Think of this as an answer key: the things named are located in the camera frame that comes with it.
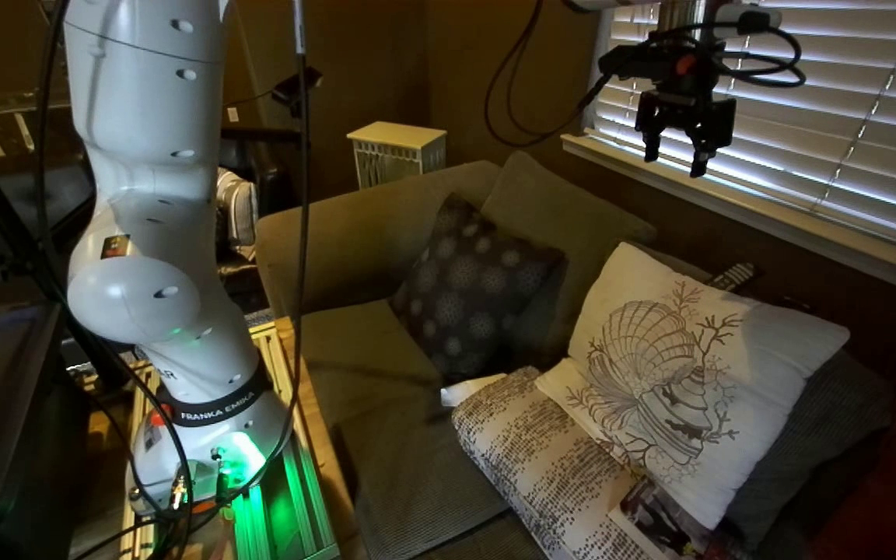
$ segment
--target couch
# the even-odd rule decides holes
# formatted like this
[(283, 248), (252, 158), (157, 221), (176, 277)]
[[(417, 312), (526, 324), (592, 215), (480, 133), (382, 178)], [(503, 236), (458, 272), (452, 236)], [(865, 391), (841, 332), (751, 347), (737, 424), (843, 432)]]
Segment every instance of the couch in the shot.
[[(420, 259), (432, 251), (452, 202), (472, 206), (503, 236), (561, 254), (537, 272), (533, 297), (508, 312), (508, 330), (495, 337), (484, 365), (446, 377), (446, 365), (422, 347), (397, 297), (417, 280)], [(526, 152), (513, 152), (503, 164), (464, 162), (313, 202), (301, 300), (298, 228), (297, 210), (260, 221), (260, 274), (272, 312), (301, 317), (304, 365), (354, 498), (363, 547), (358, 554), (382, 560), (545, 558), (543, 537), (529, 531), (529, 519), (513, 511), (508, 492), (495, 490), (487, 465), (460, 446), (458, 424), (440, 403), (443, 385), (484, 374), (553, 366), (592, 284), (619, 242), (643, 246), (689, 277), (711, 277), (656, 251), (655, 224), (563, 180)], [(853, 490), (853, 477), (843, 472), (867, 465), (874, 440), (890, 420), (890, 389), (859, 361), (836, 351), (821, 371), (831, 374), (810, 382), (821, 398), (796, 403), (796, 410), (811, 410), (793, 415), (796, 420), (761, 461), (768, 470), (755, 466), (751, 477), (759, 485), (734, 498), (732, 514), (748, 523), (737, 525), (759, 523), (755, 541), (734, 547), (741, 554), (804, 554), (806, 531), (817, 528), (817, 517)], [(804, 436), (817, 427), (843, 427), (841, 442), (806, 442)], [(825, 492), (796, 495), (814, 490), (811, 480), (825, 480)], [(771, 514), (755, 519), (755, 504), (771, 504)]]

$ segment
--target gray couch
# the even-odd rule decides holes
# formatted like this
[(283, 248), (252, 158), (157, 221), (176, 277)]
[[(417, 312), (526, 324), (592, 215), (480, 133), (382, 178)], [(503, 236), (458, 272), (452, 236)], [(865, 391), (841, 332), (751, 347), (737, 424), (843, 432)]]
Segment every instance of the gray couch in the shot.
[[(480, 206), (500, 231), (553, 246), (565, 259), (563, 274), (537, 291), (500, 342), (497, 371), (553, 365), (613, 246), (656, 242), (656, 228), (556, 178), (526, 152), (513, 152), (503, 164), (467, 162), (312, 206), (304, 361), (358, 506), (363, 545), (358, 554), (543, 558), (460, 450), (440, 407), (443, 377), (390, 309), (447, 196)], [(272, 312), (293, 316), (298, 211), (260, 221), (260, 272)]]

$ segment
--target white robotic arm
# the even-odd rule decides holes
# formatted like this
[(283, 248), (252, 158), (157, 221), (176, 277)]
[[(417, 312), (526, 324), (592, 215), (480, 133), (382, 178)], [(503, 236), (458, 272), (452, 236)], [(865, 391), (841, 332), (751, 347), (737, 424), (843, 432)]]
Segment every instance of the white robotic arm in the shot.
[[(98, 178), (70, 309), (159, 371), (192, 501), (250, 446), (268, 457), (290, 420), (214, 264), (225, 20), (226, 0), (73, 0), (67, 15), (73, 111)], [(171, 504), (183, 465), (164, 418), (135, 436), (135, 465), (142, 492)]]

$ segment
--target window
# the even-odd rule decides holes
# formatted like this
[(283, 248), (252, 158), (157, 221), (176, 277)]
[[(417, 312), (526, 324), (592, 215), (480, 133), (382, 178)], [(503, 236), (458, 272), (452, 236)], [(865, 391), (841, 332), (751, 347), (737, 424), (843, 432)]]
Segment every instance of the window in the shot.
[[(804, 44), (806, 84), (796, 90), (720, 84), (737, 101), (732, 146), (711, 162), (706, 185), (896, 246), (896, 0), (761, 0)], [(656, 8), (617, 8), (598, 57), (639, 44)], [(783, 57), (771, 38), (732, 38), (727, 50)], [(649, 81), (606, 81), (585, 133), (609, 151), (639, 152), (639, 93)], [(660, 162), (689, 167), (692, 141), (664, 133)]]

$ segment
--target white pillow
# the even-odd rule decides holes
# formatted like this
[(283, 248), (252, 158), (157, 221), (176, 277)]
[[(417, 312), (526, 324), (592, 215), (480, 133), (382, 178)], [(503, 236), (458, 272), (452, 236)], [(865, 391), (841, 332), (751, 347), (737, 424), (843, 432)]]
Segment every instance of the white pillow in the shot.
[(712, 291), (621, 242), (582, 305), (570, 361), (537, 389), (712, 528), (845, 340), (836, 324)]

